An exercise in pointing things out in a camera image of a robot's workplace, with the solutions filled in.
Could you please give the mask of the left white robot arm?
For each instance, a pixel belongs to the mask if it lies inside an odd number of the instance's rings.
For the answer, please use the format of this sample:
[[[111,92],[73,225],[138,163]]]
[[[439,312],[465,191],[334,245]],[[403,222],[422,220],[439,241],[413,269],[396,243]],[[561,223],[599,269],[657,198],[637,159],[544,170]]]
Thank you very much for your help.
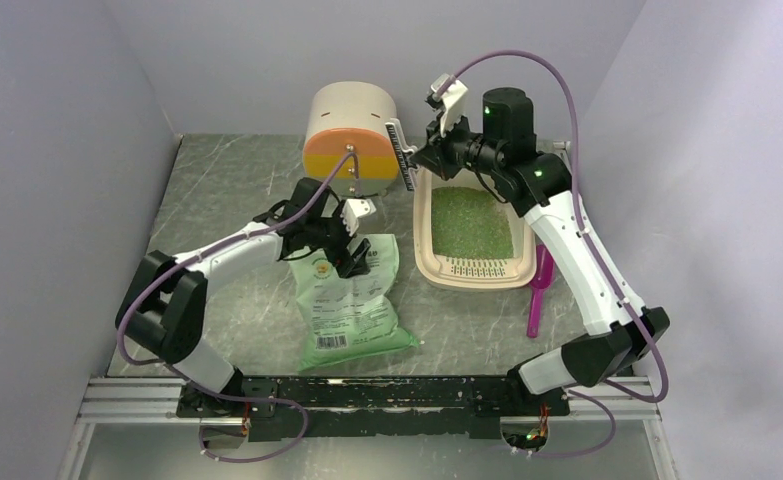
[[[256,268],[321,252],[342,278],[368,273],[368,240],[357,237],[376,211],[366,198],[341,198],[324,182],[304,177],[290,197],[207,246],[168,255],[153,250],[140,261],[117,313],[116,345],[129,364],[132,341],[195,385],[204,408],[228,416],[255,401],[245,376],[203,337],[206,305],[220,288]]]

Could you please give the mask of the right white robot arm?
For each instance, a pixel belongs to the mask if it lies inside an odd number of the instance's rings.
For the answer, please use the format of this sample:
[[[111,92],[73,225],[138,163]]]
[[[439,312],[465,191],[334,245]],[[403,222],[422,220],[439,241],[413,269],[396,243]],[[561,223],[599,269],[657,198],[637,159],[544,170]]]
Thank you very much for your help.
[[[649,307],[628,285],[592,228],[564,160],[536,147],[534,106],[520,89],[502,87],[482,98],[483,130],[463,114],[465,88],[434,93],[437,112],[426,143],[409,157],[443,180],[460,171],[512,206],[545,245],[577,301],[582,336],[515,366],[509,406],[529,414],[545,393],[595,386],[652,352],[670,326],[661,307]]]

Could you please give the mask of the green litter bag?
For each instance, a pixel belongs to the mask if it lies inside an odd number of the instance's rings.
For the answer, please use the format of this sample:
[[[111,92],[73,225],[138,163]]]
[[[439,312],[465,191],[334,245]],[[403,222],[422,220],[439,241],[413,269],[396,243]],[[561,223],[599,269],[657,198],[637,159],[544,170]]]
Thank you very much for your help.
[[[399,269],[399,250],[392,234],[369,234],[369,272],[341,278],[322,252],[290,266],[297,308],[308,326],[298,370],[319,368],[396,353],[417,344],[400,326],[387,294]]]

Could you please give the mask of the magenta plastic scoop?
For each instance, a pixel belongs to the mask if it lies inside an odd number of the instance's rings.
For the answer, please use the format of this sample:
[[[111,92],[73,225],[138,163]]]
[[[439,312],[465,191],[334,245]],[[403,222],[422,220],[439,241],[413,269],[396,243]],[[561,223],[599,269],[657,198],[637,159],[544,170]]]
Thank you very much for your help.
[[[529,338],[537,338],[539,335],[542,309],[546,291],[552,285],[555,273],[555,261],[543,244],[536,246],[536,271],[530,280],[531,300],[526,329]]]

